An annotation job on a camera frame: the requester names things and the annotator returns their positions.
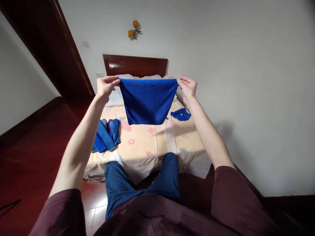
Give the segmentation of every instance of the light switch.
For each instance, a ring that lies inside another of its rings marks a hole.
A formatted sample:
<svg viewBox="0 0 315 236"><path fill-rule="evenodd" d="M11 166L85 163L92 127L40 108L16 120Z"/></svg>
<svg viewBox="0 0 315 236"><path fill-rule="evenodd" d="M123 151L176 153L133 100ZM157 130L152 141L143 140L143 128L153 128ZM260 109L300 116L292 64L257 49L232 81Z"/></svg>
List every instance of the light switch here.
<svg viewBox="0 0 315 236"><path fill-rule="evenodd" d="M86 47L86 48L90 47L88 41L83 41L83 46Z"/></svg>

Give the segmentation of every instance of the yellow lamp shade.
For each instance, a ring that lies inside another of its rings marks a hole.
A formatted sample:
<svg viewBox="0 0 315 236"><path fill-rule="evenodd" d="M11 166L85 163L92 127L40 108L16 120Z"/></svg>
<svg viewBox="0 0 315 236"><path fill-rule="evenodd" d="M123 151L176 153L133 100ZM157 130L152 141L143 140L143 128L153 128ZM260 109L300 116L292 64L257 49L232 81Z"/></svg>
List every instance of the yellow lamp shade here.
<svg viewBox="0 0 315 236"><path fill-rule="evenodd" d="M138 21L134 21L133 24L134 24L134 27L135 27L135 28L138 28L138 26L139 26Z"/></svg>
<svg viewBox="0 0 315 236"><path fill-rule="evenodd" d="M133 29L129 30L128 31L128 38L130 38L134 34L134 32L135 31Z"/></svg>

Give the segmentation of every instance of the maroon shirt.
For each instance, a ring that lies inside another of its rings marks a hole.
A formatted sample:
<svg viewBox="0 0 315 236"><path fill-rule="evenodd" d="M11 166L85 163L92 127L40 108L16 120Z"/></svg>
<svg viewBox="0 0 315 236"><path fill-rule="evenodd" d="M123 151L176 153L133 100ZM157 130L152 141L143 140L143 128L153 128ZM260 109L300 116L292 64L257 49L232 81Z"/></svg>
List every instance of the maroon shirt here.
<svg viewBox="0 0 315 236"><path fill-rule="evenodd" d="M118 206L95 235L275 235L279 229L238 171L216 169L213 218L157 195ZM45 203L30 235L86 235L81 192L68 189Z"/></svg>

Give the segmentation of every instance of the blue pants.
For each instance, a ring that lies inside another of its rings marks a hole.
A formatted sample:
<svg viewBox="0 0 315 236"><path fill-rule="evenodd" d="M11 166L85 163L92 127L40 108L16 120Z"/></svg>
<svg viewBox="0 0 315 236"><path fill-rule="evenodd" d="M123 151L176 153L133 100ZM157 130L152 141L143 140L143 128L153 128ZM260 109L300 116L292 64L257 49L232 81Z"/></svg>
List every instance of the blue pants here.
<svg viewBox="0 0 315 236"><path fill-rule="evenodd" d="M144 190L136 191L129 183L123 168L117 161L109 162L105 169L105 184L108 205L105 220L113 210L135 196L160 195L181 204L178 186L178 159L174 153L167 153L162 159L157 179Z"/></svg>

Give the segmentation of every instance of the white wall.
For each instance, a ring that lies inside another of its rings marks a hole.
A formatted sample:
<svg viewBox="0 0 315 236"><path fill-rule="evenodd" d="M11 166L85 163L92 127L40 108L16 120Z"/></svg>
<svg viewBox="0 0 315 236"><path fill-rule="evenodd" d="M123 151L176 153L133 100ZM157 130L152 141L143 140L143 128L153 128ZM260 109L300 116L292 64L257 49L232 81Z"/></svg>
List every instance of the white wall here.
<svg viewBox="0 0 315 236"><path fill-rule="evenodd" d="M60 96L0 13L0 135Z"/></svg>
<svg viewBox="0 0 315 236"><path fill-rule="evenodd" d="M264 196L315 194L315 24L301 0L60 0L92 86L102 54L169 59ZM130 41L132 21L143 35ZM84 48L88 41L90 48Z"/></svg>

